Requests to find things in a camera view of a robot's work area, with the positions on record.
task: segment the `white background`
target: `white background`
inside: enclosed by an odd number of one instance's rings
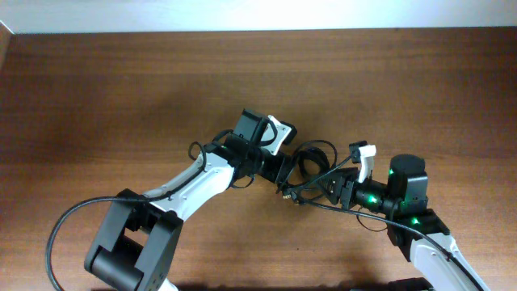
[[[517,0],[0,0],[14,33],[517,25]]]

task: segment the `thin wire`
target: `thin wire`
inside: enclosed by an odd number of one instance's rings
[[[190,183],[197,175],[199,175],[201,172],[204,171],[204,168],[207,164],[207,152],[204,149],[203,145],[201,145],[199,142],[194,141],[189,146],[188,155],[191,155],[191,150],[193,146],[196,145],[200,148],[201,154],[203,156],[203,163],[198,168],[198,171],[194,173],[192,176],[190,176],[188,179],[186,179],[183,183],[181,183],[178,187],[167,191],[166,193],[155,196],[155,197],[144,197],[144,198],[126,198],[126,197],[115,197],[115,196],[101,196],[96,198],[90,198],[84,201],[81,201],[77,203],[76,205],[70,207],[68,210],[66,210],[57,220],[56,225],[52,228],[52,231],[50,232],[50,236],[48,237],[47,246],[45,248],[45,269],[47,271],[47,276],[50,279],[50,283],[57,291],[63,291],[63,287],[59,284],[59,281],[57,281],[56,274],[54,274],[53,267],[52,267],[52,248],[54,241],[56,240],[57,232],[61,228],[61,225],[65,222],[66,218],[70,216],[72,213],[76,212],[78,209],[85,207],[87,205],[91,205],[93,203],[98,202],[107,202],[107,201],[121,201],[121,202],[132,202],[132,203],[149,203],[158,201],[161,199],[164,199],[166,197],[170,197],[174,195],[179,189],[185,187],[188,183]]]
[[[359,209],[357,209],[358,212],[361,212],[361,209],[363,208],[363,206],[359,207]],[[363,224],[363,222],[361,222],[361,220],[359,219],[359,215],[355,215],[355,218],[357,218],[357,222],[362,226],[364,227],[365,229],[367,230],[370,230],[370,231],[373,231],[373,232],[381,232],[381,231],[385,231],[388,229],[388,226],[386,226],[385,228],[383,228],[382,230],[373,230],[369,227],[367,227],[366,225]]]
[[[413,234],[416,234],[417,236],[427,240],[431,245],[433,245],[433,247],[436,247],[436,249],[438,251],[440,251],[441,253],[443,253],[447,257],[447,261],[451,260],[470,279],[470,281],[474,284],[474,286],[479,291],[483,291],[483,288],[479,285],[479,283],[477,282],[476,278],[474,278],[472,276],[472,274],[463,266],[463,264],[460,263],[460,261],[451,252],[447,251],[445,248],[440,246],[434,239],[430,238],[426,234],[421,233],[418,230],[414,230],[414,229],[410,228],[409,226],[404,226],[404,225],[402,225],[400,223],[396,223],[395,221],[390,221],[390,220],[384,219],[382,217],[378,217],[378,216],[367,214],[367,213],[362,213],[362,212],[359,212],[359,211],[340,209],[340,208],[337,208],[337,207],[332,207],[332,206],[328,206],[328,205],[323,205],[323,204],[315,203],[315,202],[312,202],[311,200],[305,200],[305,203],[308,204],[308,205],[312,205],[312,206],[321,208],[321,209],[326,209],[326,210],[340,212],[340,213],[347,213],[347,214],[352,214],[352,215],[357,215],[357,216],[361,216],[361,217],[366,217],[366,218],[374,219],[374,220],[377,220],[377,221],[382,221],[382,222],[384,222],[386,224],[389,224],[391,226],[395,226],[395,227],[398,227],[400,229],[407,230],[407,231],[409,231],[409,232],[411,232]]]

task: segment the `wooden table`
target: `wooden table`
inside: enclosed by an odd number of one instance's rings
[[[294,124],[293,146],[324,138],[344,157],[351,142],[376,144],[379,181],[392,156],[424,157],[429,206],[489,287],[513,289],[516,95],[514,28],[13,36],[0,75],[1,289],[50,290],[44,246],[63,211],[161,185],[190,165],[191,141],[243,108]],[[107,287],[82,262],[108,206],[58,235],[68,290]],[[385,233],[295,206],[263,179],[186,222],[169,274],[293,288],[416,276]]]

